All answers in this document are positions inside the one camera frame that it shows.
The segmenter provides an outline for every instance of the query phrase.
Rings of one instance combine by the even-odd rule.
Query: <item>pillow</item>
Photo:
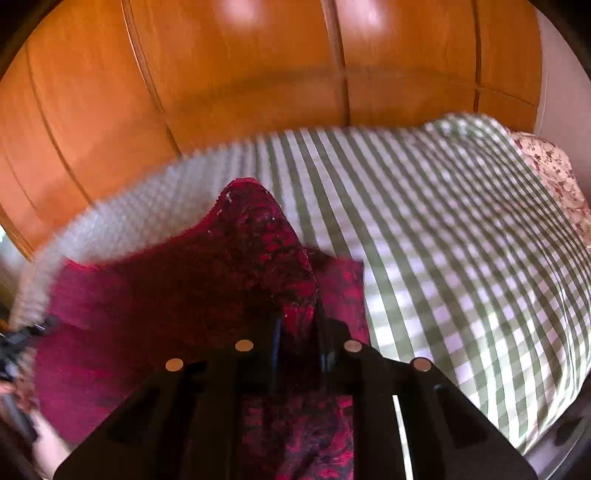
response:
[[[583,195],[573,168],[564,150],[544,138],[524,132],[513,132],[511,137],[523,152],[526,163],[540,176],[564,214],[591,248],[591,208]]]

